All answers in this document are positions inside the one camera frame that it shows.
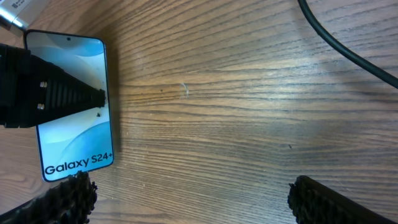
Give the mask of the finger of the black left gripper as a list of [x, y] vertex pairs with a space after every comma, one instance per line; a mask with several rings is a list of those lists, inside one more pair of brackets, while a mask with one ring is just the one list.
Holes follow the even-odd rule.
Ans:
[[105, 104], [106, 94], [32, 55], [29, 62], [29, 125], [36, 126]]

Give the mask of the Samsung Galaxy smartphone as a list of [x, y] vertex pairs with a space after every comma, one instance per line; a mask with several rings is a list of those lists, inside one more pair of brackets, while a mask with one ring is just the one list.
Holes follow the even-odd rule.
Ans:
[[[108, 91], [106, 46], [98, 38], [29, 30], [24, 46], [99, 90]], [[55, 182], [110, 166], [114, 147], [109, 102], [36, 127], [42, 178]]]

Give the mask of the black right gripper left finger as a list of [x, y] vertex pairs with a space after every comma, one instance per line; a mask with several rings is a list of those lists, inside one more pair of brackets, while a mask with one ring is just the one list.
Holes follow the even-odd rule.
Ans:
[[86, 224], [95, 209], [98, 187], [79, 171], [66, 181], [1, 215], [1, 224]]

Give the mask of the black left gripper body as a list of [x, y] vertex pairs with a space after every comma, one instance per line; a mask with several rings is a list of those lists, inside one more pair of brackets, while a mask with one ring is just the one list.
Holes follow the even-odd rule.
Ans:
[[30, 50], [1, 44], [1, 125], [31, 128], [39, 125], [34, 72], [39, 58]]

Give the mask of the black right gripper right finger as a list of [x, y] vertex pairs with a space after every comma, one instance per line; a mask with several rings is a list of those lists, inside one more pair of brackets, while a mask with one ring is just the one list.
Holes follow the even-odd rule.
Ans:
[[287, 203], [298, 224], [397, 224], [306, 175], [289, 186]]

